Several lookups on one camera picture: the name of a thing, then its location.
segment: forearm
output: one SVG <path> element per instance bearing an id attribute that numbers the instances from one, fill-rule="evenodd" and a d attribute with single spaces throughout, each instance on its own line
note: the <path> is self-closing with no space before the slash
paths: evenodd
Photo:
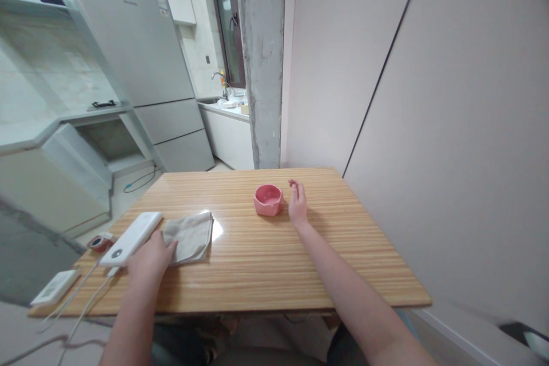
<path id="1" fill-rule="evenodd" d="M 310 225 L 297 228 L 343 323 L 372 365 L 431 361 L 395 311 Z"/>
<path id="2" fill-rule="evenodd" d="M 122 297 L 101 366 L 150 364 L 157 295 L 156 284 L 144 287 L 130 283 Z"/>

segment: white electronic device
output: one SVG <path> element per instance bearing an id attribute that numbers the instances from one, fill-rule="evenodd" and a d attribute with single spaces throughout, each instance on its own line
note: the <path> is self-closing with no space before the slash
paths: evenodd
<path id="1" fill-rule="evenodd" d="M 50 282 L 42 289 L 37 297 L 30 303 L 31 306 L 55 304 L 73 285 L 80 276 L 79 270 L 67 270 L 57 273 Z"/>
<path id="2" fill-rule="evenodd" d="M 160 212 L 141 213 L 99 261 L 100 266 L 125 266 L 162 219 Z"/>

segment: hand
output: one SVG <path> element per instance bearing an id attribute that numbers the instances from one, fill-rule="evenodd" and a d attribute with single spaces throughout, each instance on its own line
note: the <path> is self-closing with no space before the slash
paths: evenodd
<path id="1" fill-rule="evenodd" d="M 288 214 L 290 220 L 296 229 L 302 228 L 308 224 L 307 220 L 307 198 L 305 197 L 305 188 L 303 184 L 294 179 L 288 180 L 290 187 L 292 188 L 292 198 L 288 206 Z"/>
<path id="2" fill-rule="evenodd" d="M 130 286 L 140 290 L 158 289 L 176 247 L 177 240 L 166 247 L 160 230 L 153 232 L 149 241 L 128 262 Z"/>

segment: refrigerator drawer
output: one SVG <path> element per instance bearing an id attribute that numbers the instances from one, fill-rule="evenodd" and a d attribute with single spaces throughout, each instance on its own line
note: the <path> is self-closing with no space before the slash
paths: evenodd
<path id="1" fill-rule="evenodd" d="M 152 144 L 204 128 L 195 99 L 140 107 L 135 111 Z"/>
<path id="2" fill-rule="evenodd" d="M 166 172 L 203 172 L 214 166 L 206 130 L 188 134 L 154 147 Z"/>

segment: window frame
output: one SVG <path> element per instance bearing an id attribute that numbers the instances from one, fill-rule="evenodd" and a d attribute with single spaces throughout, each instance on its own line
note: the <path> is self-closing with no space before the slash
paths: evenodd
<path id="1" fill-rule="evenodd" d="M 231 79 L 230 71 L 229 71 L 229 64 L 227 62 L 227 52 L 225 48 L 225 38 L 223 29 L 221 26 L 221 17 L 219 14 L 219 2 L 218 0 L 213 0 L 215 7 L 216 7 L 216 20 L 217 20 L 217 28 L 219 32 L 219 40 L 221 42 L 221 52 L 223 54 L 223 63 L 225 65 L 225 78 L 229 82 L 229 84 L 232 87 L 237 87 L 239 89 L 245 89 L 246 88 L 246 75 L 244 70 L 244 53 L 242 51 L 242 34 L 240 31 L 240 12 L 238 10 L 238 0 L 230 0 L 230 8 L 231 8 L 231 15 L 236 15 L 237 17 L 237 23 L 238 25 L 233 25 L 233 36 L 234 36 L 234 45 L 236 48 L 236 54 L 238 57 L 238 75 L 241 79 L 240 82 L 236 82 L 233 79 Z"/>

